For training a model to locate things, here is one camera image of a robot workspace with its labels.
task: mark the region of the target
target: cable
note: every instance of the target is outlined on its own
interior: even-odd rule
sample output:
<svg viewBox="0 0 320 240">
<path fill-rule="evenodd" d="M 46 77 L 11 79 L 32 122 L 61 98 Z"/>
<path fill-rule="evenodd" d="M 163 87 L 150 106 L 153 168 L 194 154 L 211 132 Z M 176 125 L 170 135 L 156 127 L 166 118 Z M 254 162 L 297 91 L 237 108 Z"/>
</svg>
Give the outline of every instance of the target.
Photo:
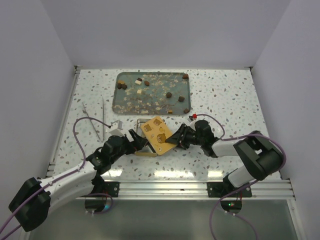
<svg viewBox="0 0 320 240">
<path fill-rule="evenodd" d="M 110 200 L 111 200 L 111 205 L 109 208 L 107 208 L 106 210 L 103 210 L 103 211 L 94 212 L 93 214 L 105 214 L 105 213 L 109 212 L 114 205 L 114 199 L 112 198 L 112 196 L 110 196 L 109 194 L 106 194 L 106 193 L 91 193 L 91 194 L 85 195 L 84 197 L 93 197 L 93 196 L 105 196 L 105 198 L 110 198 Z"/>
<path fill-rule="evenodd" d="M 109 125 L 107 125 L 107 124 L 105 124 L 104 122 L 102 122 L 102 121 L 100 121 L 100 120 L 98 120 L 98 119 L 95 119 L 95 118 L 93 118 L 93 117 L 84 116 L 84 117 L 78 118 L 78 119 L 74 122 L 74 124 L 73 124 L 72 132 L 73 132 L 73 136 L 74 136 L 74 138 L 75 138 L 75 141 L 76 141 L 76 143 L 78 144 L 78 146 L 79 146 L 79 148 L 80 148 L 80 150 L 81 150 L 81 152 L 82 152 L 83 162 L 82 162 L 81 166 L 79 167 L 79 169 L 75 169 L 75 170 L 73 170 L 73 171 L 71 171 L 71 172 L 68 172 L 68 173 L 66 173 L 66 174 L 64 174 L 64 175 L 62 175 L 62 176 L 60 176 L 60 177 L 52 180 L 52 182 L 51 182 L 52 184 L 56 183 L 57 181 L 59 181 L 59 180 L 61 180 L 61 179 L 66 178 L 66 177 L 68 177 L 68 176 L 70 176 L 70 175 L 72 175 L 72 174 L 74 174 L 74 173 L 77 173 L 79 170 L 83 169 L 84 166 L 86 165 L 86 153 L 85 153 L 84 148 L 81 146 L 81 144 L 80 144 L 80 142 L 79 142 L 79 140 L 78 140 L 77 134 L 76 134 L 76 125 L 77 125 L 77 123 L 78 123 L 79 121 L 81 121 L 81 120 L 83 120 L 83 119 L 94 120 L 94 121 L 97 121 L 97 122 L 99 122 L 99 123 L 107 126 L 108 128 L 110 128 Z M 14 210 L 13 213 L 8 217 L 8 219 L 4 222 L 4 224 L 3 224 L 2 227 L 0 228 L 0 234 L 4 231 L 5 227 L 6 227 L 6 226 L 8 225 L 8 223 L 11 221 L 11 219 L 14 218 L 14 216 L 17 214 L 17 212 L 19 212 L 19 210 L 20 210 L 23 206 L 25 206 L 33 197 L 37 196 L 40 192 L 42 192 L 44 189 L 46 189 L 47 187 L 49 187 L 49 186 L 51 185 L 51 183 L 48 183 L 47 185 L 41 187 L 38 191 L 36 191 L 35 193 L 33 193 L 33 194 L 32 194 L 31 196 L 29 196 L 23 203 L 21 203 L 21 204 L 16 208 L 16 210 Z"/>
<path fill-rule="evenodd" d="M 204 114 L 204 113 L 202 113 L 202 114 L 197 114 L 197 116 L 206 116 L 206 117 L 209 117 L 209 118 L 213 119 L 213 120 L 221 127 L 221 129 L 222 129 L 223 134 L 222 134 L 222 136 L 219 138 L 219 139 L 222 140 L 222 141 L 240 140 L 240 139 L 245 139 L 245 138 L 247 138 L 247 137 L 259 137 L 259 138 L 264 138 L 264 139 L 269 140 L 271 143 L 273 143 L 273 144 L 281 151 L 281 153 L 282 153 L 282 155 L 283 155 L 282 164 L 281 164 L 281 166 L 280 166 L 275 172 L 281 170 L 281 169 L 284 167 L 284 165 L 286 164 L 286 162 L 287 162 L 287 155 L 286 155 L 286 153 L 285 153 L 285 150 L 280 146 L 279 143 L 277 143 L 276 141 L 272 140 L 271 138 L 269 138 L 269 137 L 267 137 L 267 136 L 264 136 L 264 135 L 260 135 L 260 134 L 256 134 L 256 133 L 251 133 L 251 134 L 247 134 L 247 135 L 243 135 L 243 136 L 231 137 L 231 138 L 223 139 L 223 137 L 226 135 L 226 131 L 225 131 L 224 127 L 222 126 L 222 124 L 221 124 L 217 119 L 215 119 L 213 116 L 210 116 L 210 115 Z M 238 189 L 236 189 L 236 190 L 234 190 L 234 191 L 226 194 L 225 196 L 221 197 L 221 198 L 217 201 L 217 203 L 213 206 L 213 208 L 212 208 L 212 210 L 211 210 L 211 212 L 210 212 L 209 226 L 210 226 L 211 235 L 212 235 L 212 237 L 213 237 L 214 240 L 217 240 L 217 237 L 216 237 L 216 235 L 215 235 L 215 233 L 214 233 L 214 230 L 213 230 L 212 217 L 213 217 L 214 211 L 215 211 L 215 209 L 217 208 L 217 206 L 219 205 L 219 203 L 220 203 L 223 199 L 225 199 L 225 198 L 227 198 L 227 197 L 229 197 L 229 196 L 232 196 L 232 195 L 234 195 L 234 194 L 236 194 L 236 193 L 238 193 L 238 192 L 240 192 L 240 191 L 242 191 L 242 190 L 244 190 L 244 189 L 252 186 L 253 184 L 255 184 L 255 183 L 257 183 L 257 182 L 258 182 L 258 180 L 255 180 L 255 181 L 253 181 L 253 182 L 251 182 L 251 183 L 249 183 L 249 184 L 243 185 L 242 187 L 240 187 L 240 188 L 238 188 Z M 239 215 L 235 215 L 235 216 L 237 216 L 238 218 L 242 219 L 243 221 L 245 221 L 247 224 L 250 225 L 250 227 L 251 227 L 251 228 L 253 229 L 253 231 L 254 231 L 255 239 L 258 240 L 258 239 L 259 239 L 259 236 L 258 236 L 258 232 L 257 232 L 257 230 L 255 229 L 255 227 L 254 227 L 248 220 L 246 220 L 244 217 L 239 216 Z"/>
<path fill-rule="evenodd" d="M 11 232 L 9 232 L 7 235 L 5 235 L 3 238 L 1 238 L 1 240 L 7 239 L 11 234 L 13 234 L 15 231 L 17 231 L 20 227 L 21 227 L 21 225 L 16 226 L 14 229 L 11 230 Z"/>
</svg>

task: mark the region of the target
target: gray tray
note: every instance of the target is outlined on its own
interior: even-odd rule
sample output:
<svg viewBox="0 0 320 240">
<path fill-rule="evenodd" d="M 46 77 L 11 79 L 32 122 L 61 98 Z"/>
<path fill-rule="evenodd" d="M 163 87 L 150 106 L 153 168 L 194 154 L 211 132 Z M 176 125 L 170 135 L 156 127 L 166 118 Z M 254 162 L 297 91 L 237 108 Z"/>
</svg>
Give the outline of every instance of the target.
<svg viewBox="0 0 320 240">
<path fill-rule="evenodd" d="M 189 80 L 182 78 L 182 72 L 121 72 L 115 83 L 112 110 L 122 115 L 184 115 L 185 109 L 191 109 Z M 141 85 L 135 84 L 137 78 Z M 127 89 L 118 89 L 117 83 L 122 80 Z"/>
</svg>

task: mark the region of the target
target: terrazzo surface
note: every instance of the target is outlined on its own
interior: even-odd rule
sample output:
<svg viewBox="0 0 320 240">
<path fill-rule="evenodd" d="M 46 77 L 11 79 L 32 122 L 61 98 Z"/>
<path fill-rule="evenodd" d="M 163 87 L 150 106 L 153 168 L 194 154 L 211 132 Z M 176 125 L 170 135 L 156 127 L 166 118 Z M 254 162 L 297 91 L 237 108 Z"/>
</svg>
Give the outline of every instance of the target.
<svg viewBox="0 0 320 240">
<path fill-rule="evenodd" d="M 118 115 L 112 111 L 117 75 L 122 72 L 176 72 L 189 74 L 191 112 L 209 114 L 222 123 L 225 137 L 236 137 L 254 130 L 268 135 L 261 112 L 250 70 L 218 69 L 82 69 L 76 84 L 73 100 L 68 113 L 63 136 L 55 155 L 54 175 L 66 171 L 82 161 L 82 154 L 72 133 L 76 119 L 85 117 L 83 104 L 90 117 L 103 119 L 103 99 L 105 121 L 110 124 L 120 120 L 123 131 L 136 130 L 137 119 L 150 116 Z M 188 114 L 162 116 L 167 126 L 175 132 L 182 123 L 189 124 Z M 218 124 L 205 118 L 215 136 L 222 135 Z M 103 128 L 93 122 L 103 139 Z M 76 126 L 77 137 L 87 155 L 103 145 L 89 120 L 80 121 Z M 175 148 L 157 157 L 124 155 L 118 159 L 110 171 L 103 175 L 106 180 L 201 180 L 220 181 L 234 169 L 241 167 L 242 161 L 235 156 L 211 158 L 204 155 L 199 146 L 188 150 Z M 281 179 L 279 172 L 268 176 L 269 180 Z"/>
</svg>

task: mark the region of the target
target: gray wall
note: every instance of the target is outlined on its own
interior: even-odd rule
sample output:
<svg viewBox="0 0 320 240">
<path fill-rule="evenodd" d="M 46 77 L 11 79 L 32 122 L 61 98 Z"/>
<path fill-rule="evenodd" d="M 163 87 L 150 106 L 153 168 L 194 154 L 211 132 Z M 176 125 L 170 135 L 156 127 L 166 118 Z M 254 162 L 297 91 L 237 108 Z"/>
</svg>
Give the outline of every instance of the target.
<svg viewBox="0 0 320 240">
<path fill-rule="evenodd" d="M 46 172 L 73 65 L 40 0 L 1 0 L 0 35 L 2 225 L 22 183 Z M 17 224 L 14 219 L 6 232 Z"/>
<path fill-rule="evenodd" d="M 288 154 L 292 180 L 310 240 L 320 239 L 320 1 L 292 0 L 253 68 L 270 135 Z"/>
<path fill-rule="evenodd" d="M 249 67 L 290 0 L 41 0 L 85 67 Z"/>
</svg>

